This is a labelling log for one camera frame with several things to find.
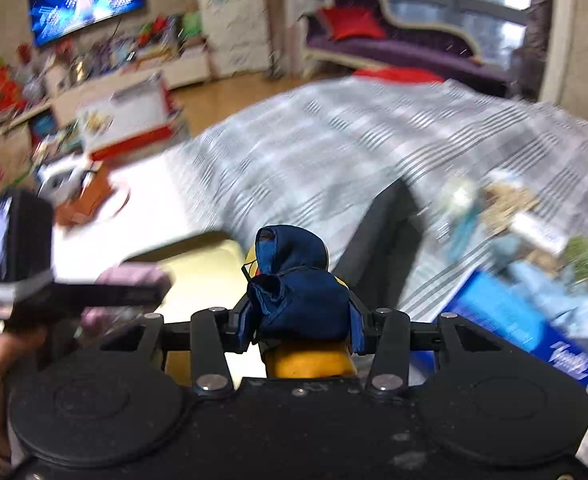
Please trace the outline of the duck toy with blue hood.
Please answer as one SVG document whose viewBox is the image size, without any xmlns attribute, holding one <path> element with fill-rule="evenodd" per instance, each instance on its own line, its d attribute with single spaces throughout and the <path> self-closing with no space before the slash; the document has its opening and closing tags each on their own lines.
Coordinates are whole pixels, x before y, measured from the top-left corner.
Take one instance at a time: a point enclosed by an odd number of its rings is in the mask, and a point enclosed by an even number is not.
<svg viewBox="0 0 588 480">
<path fill-rule="evenodd" d="M 329 270 L 326 244 L 298 226 L 264 226 L 243 272 L 254 307 L 254 338 L 267 376 L 355 377 L 349 288 Z"/>
</svg>

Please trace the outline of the beige lace fabric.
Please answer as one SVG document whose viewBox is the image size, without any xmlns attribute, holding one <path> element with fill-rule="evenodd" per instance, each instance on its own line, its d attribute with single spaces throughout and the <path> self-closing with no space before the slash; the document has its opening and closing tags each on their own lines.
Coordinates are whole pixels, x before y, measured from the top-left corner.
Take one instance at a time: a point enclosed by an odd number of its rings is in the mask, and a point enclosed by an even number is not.
<svg viewBox="0 0 588 480">
<path fill-rule="evenodd" d="M 495 182 L 484 187 L 485 205 L 480 213 L 489 236 L 504 232 L 518 212 L 533 209 L 539 200 L 527 188 L 519 188 L 502 182 Z"/>
</svg>

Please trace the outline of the gold metal tray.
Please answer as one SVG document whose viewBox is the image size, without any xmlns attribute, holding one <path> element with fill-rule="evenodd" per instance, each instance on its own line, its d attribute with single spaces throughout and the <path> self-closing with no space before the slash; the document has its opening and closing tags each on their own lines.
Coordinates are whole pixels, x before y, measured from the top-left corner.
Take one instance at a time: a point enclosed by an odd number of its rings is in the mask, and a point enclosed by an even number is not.
<svg viewBox="0 0 588 480">
<path fill-rule="evenodd" d="M 154 263 L 172 277 L 156 310 L 167 323 L 188 322 L 195 312 L 233 308 L 246 291 L 241 270 L 246 252 L 223 232 L 208 232 L 142 252 L 131 262 Z"/>
</svg>

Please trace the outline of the black triangular box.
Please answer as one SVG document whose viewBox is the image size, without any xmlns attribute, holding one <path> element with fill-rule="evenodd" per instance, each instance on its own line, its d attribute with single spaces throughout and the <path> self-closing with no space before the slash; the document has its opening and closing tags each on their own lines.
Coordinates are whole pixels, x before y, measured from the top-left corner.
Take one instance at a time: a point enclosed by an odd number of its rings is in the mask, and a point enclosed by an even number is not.
<svg viewBox="0 0 588 480">
<path fill-rule="evenodd" d="M 422 244 L 424 226 L 408 185 L 398 179 L 378 194 L 333 274 L 370 310 L 395 310 Z"/>
</svg>

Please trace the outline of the blue Tempo tissue pack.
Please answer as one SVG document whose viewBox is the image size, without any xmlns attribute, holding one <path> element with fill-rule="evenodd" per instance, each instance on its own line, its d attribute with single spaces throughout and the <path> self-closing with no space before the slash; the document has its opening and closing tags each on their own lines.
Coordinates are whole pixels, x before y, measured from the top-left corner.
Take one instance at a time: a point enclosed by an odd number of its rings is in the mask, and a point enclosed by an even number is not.
<svg viewBox="0 0 588 480">
<path fill-rule="evenodd" d="M 428 322 L 443 314 L 463 316 L 588 386 L 588 351 L 495 275 L 477 268 L 466 272 Z"/>
</svg>

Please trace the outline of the plastic bag of cotton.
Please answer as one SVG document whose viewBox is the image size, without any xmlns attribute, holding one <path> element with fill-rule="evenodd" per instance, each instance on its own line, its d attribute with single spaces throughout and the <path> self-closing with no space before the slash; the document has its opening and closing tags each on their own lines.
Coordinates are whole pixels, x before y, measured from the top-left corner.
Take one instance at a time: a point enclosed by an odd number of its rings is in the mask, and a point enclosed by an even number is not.
<svg viewBox="0 0 588 480">
<path fill-rule="evenodd" d="M 449 263 L 458 262 L 480 222 L 483 197 L 478 183 L 464 172 L 445 182 L 433 204 L 433 229 Z"/>
</svg>

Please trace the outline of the grey plaid tablecloth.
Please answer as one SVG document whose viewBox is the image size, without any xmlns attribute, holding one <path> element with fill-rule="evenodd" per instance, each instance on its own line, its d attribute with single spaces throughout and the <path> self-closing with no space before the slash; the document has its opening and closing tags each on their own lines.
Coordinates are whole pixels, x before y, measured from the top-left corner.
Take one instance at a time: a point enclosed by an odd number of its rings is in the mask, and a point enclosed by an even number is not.
<svg viewBox="0 0 588 480">
<path fill-rule="evenodd" d="M 588 122 L 455 81 L 306 84 L 180 145 L 177 166 L 183 237 L 215 230 L 248 246 L 262 226 L 286 223 L 316 233 L 337 261 L 393 182 L 426 207 L 454 174 L 484 182 L 503 170 L 534 194 L 542 222 L 588 238 Z M 588 296 L 556 318 L 588 349 Z"/>
</svg>

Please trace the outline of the red desk calendar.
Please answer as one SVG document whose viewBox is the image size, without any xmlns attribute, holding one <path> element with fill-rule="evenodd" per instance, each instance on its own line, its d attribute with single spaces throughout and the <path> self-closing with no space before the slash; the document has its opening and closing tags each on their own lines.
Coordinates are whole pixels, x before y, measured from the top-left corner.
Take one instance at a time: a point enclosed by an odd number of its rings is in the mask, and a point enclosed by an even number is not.
<svg viewBox="0 0 588 480">
<path fill-rule="evenodd" d="M 85 154 L 103 162 L 170 139 L 174 114 L 164 78 L 156 73 L 79 107 L 76 120 Z"/>
</svg>

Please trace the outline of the white blue small card pack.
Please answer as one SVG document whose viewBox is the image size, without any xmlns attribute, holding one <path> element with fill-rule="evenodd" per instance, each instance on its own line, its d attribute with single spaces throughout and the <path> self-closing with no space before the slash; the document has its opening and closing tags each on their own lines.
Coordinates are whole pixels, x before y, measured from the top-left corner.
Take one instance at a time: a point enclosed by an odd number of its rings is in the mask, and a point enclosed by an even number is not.
<svg viewBox="0 0 588 480">
<path fill-rule="evenodd" d="M 511 219 L 509 229 L 529 245 L 553 257 L 559 257 L 570 240 L 562 231 L 526 211 L 518 212 Z"/>
</svg>

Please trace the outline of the green yarn pompom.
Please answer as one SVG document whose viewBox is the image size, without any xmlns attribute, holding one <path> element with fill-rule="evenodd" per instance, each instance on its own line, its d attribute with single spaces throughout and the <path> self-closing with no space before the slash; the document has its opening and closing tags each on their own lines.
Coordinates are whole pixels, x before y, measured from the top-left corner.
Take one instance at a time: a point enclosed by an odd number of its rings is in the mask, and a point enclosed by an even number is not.
<svg viewBox="0 0 588 480">
<path fill-rule="evenodd" d="M 575 282 L 588 283 L 588 237 L 571 237 L 564 248 L 562 261 L 564 266 L 572 269 Z"/>
</svg>

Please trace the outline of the purple chaise sofa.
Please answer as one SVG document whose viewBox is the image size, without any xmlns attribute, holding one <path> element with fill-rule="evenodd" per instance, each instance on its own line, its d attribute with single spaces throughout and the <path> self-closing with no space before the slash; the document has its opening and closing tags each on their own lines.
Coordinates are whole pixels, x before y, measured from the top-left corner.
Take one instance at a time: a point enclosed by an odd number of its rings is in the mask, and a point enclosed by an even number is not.
<svg viewBox="0 0 588 480">
<path fill-rule="evenodd" d="M 370 9 L 386 38 L 334 41 L 317 18 L 321 8 L 362 6 Z M 442 23 L 405 23 L 390 13 L 387 0 L 326 0 L 318 10 L 305 13 L 303 60 L 330 62 L 347 68 L 417 68 L 444 79 L 454 79 L 488 96 L 504 98 L 508 75 L 486 62 L 478 43 L 462 28 Z"/>
</svg>

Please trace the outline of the red cushion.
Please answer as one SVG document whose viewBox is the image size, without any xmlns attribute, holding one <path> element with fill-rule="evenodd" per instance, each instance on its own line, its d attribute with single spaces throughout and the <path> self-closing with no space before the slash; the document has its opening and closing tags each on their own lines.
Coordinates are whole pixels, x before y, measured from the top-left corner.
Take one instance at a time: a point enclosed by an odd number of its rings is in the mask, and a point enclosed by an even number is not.
<svg viewBox="0 0 588 480">
<path fill-rule="evenodd" d="M 317 18 L 334 41 L 386 38 L 386 32 L 373 12 L 362 6 L 321 8 L 317 11 Z"/>
</svg>

